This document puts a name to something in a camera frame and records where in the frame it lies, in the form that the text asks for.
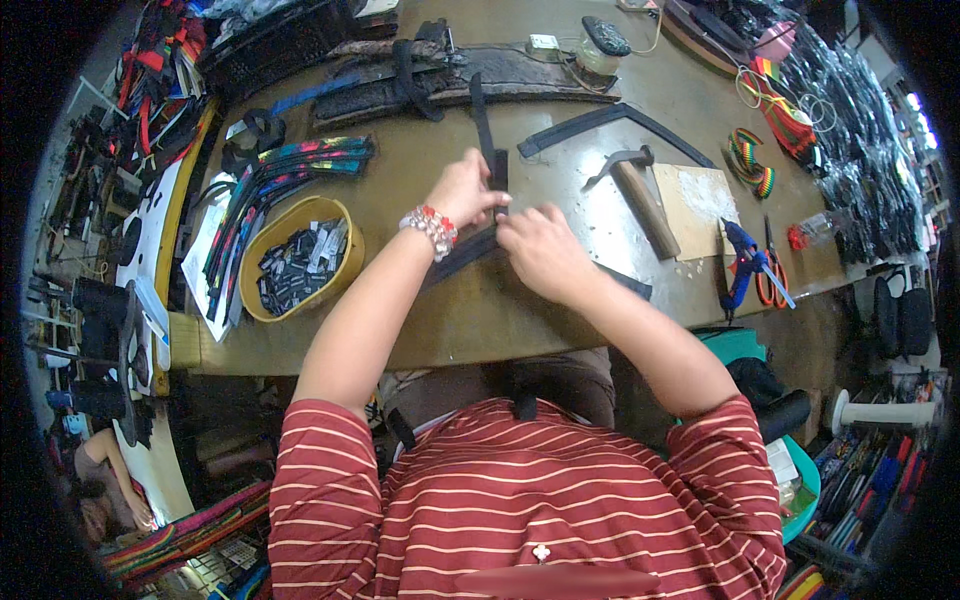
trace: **hammer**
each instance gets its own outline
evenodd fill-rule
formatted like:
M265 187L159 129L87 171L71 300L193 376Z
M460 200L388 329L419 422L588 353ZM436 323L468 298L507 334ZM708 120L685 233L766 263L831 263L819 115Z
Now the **hammer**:
M644 168L652 165L654 153L650 150L650 146L644 144L638 151L614 152L607 158L600 173L587 180L584 188L592 187L612 170L613 179L620 187L623 197L639 212L640 223L647 230L650 244L657 253L657 258L665 260L678 256L680 245L677 244L677 238L673 236L673 231L666 222L666 214L663 208L657 205L657 199L634 166L634 161Z

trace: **hand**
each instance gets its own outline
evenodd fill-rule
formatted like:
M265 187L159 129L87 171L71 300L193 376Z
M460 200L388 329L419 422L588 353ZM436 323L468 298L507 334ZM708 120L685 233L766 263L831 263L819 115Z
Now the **hand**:
M512 198L506 192L487 189L490 168L476 148L467 148L460 162L446 165L440 180L426 197L426 204L453 223L457 229L486 220L484 210L505 206Z
M132 494L125 496L130 510L133 512L133 522L137 529L150 531L154 526L154 512L150 510L147 503L140 499L140 496Z
M496 222L496 241L510 255L520 281L544 298L576 308L603 276L556 206L497 215Z

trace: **patterned strap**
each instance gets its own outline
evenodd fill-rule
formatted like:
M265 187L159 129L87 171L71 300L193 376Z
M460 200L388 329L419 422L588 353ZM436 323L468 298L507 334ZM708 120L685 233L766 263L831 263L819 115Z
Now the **patterned strap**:
M754 194L760 200L770 196L774 188L774 170L764 167L754 158L754 146L762 143L756 135L743 128L733 130L727 142L733 171L741 181L754 188Z

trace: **white spool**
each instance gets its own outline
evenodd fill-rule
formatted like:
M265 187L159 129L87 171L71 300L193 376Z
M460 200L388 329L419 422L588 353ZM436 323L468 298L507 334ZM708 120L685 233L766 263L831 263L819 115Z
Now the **white spool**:
M940 409L939 402L912 404L851 404L850 392L841 390L830 411L830 431L839 436L844 425L854 422L930 425Z

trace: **person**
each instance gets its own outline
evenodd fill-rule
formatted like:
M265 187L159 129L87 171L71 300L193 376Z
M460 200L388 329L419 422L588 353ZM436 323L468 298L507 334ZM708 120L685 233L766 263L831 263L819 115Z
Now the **person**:
M133 489L112 427L80 444L73 466L78 479L73 494L91 543L99 546L119 535L151 531L153 512Z
M482 222L510 201L487 190L489 174L469 149L425 206L456 228ZM497 224L519 279L582 315L684 421L668 434L669 460L547 399L521 420L509 398L493 397L409 422L416 443L380 484L364 405L445 250L436 235L404 227L304 358L270 498L275 597L475 597L458 588L461 575L544 563L659 577L640 597L773 598L786 567L778 493L754 413L724 366L598 270L556 206Z

